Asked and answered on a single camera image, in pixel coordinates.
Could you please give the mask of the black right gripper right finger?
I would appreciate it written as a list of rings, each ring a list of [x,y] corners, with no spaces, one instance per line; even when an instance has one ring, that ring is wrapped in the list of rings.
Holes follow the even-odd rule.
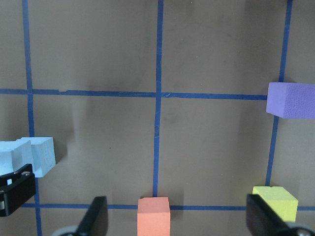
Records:
[[[252,236],[290,235],[290,227],[256,194],[246,198],[246,226]]]

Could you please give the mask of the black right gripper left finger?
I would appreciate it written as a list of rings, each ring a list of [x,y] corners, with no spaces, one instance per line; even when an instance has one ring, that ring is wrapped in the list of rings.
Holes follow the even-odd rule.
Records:
[[[105,236],[108,231],[106,196],[95,197],[77,230],[77,236]]]

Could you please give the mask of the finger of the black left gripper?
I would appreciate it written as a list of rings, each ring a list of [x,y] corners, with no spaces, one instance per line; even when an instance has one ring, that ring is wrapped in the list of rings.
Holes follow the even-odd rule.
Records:
[[[36,194],[32,164],[0,177],[0,216],[10,216]]]

